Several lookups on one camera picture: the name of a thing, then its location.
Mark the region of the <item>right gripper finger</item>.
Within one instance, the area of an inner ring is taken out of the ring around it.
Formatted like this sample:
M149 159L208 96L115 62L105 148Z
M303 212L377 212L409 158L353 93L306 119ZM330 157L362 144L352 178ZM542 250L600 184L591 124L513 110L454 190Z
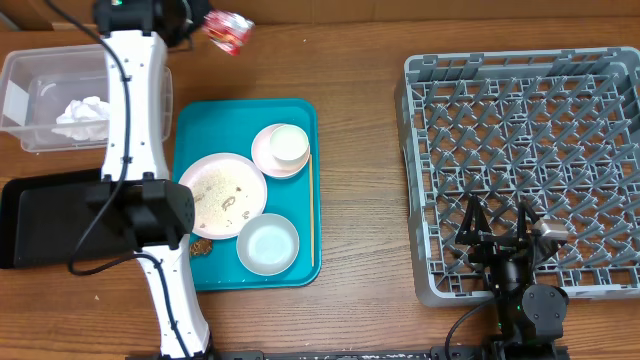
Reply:
M522 200L518 204L517 237L522 240L529 240L527 220L532 224L539 221L539 216L527 200Z
M480 199L473 195L467 202L464 218L460 224L455 243L461 245L478 245L483 241L485 235L491 235L489 226L481 205Z

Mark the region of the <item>red snack wrapper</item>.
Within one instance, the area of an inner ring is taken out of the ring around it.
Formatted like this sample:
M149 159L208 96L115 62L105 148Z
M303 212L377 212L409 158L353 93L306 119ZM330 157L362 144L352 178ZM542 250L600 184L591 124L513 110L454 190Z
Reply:
M255 27L253 21L224 10L212 10L205 16L204 32L220 49L230 55L237 55L248 42Z

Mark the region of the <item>white napkin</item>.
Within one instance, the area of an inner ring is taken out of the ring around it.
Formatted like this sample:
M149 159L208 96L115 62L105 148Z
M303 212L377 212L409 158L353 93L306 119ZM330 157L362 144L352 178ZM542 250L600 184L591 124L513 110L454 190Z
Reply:
M101 141L108 137L110 118L111 105L98 96L72 100L52 132L75 141Z

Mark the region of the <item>large pink plate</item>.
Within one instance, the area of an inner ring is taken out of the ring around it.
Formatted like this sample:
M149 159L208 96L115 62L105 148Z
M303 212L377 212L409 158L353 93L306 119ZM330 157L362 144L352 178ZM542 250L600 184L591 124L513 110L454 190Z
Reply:
M235 237L252 218L263 213L267 184L257 166L241 155L216 153L193 163L179 183L194 197L192 233L206 239Z

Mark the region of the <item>grey bowl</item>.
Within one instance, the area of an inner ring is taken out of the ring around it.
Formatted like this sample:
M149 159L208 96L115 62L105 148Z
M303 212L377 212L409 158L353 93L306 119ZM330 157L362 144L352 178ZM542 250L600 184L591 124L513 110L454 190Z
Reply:
M241 264L260 276L286 271L295 261L300 238L285 217L265 213L249 220L238 234L236 252Z

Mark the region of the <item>brown food scrap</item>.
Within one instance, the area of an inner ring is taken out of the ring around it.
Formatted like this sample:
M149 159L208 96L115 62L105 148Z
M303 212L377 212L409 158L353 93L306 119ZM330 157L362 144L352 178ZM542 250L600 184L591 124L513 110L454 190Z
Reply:
M200 238L194 241L189 248L191 257L208 256L213 249L213 241L211 239Z

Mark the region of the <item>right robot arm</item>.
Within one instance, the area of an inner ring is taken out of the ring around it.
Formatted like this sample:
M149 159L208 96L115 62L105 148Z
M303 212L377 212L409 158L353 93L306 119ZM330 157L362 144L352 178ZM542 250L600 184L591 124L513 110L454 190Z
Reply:
M563 336L569 296L562 288L537 284L535 270L567 244L565 224L545 219L533 207L518 204L516 233L495 235L477 196L472 196L455 242L468 245L468 259L489 272L492 297L464 314L447 333L448 359L567 359L555 341ZM452 346L457 328L487 306L495 306L500 333L475 347Z

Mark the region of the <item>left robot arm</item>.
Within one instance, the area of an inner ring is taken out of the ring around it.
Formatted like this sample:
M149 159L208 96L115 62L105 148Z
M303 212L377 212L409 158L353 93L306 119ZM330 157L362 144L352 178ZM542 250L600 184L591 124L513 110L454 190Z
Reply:
M87 192L102 223L128 254L100 266L137 262L161 332L161 359L212 359L212 334L189 264L195 220L191 190L171 181L163 148L166 58L205 22L207 0L97 1L97 39L105 50L108 144L99 184Z

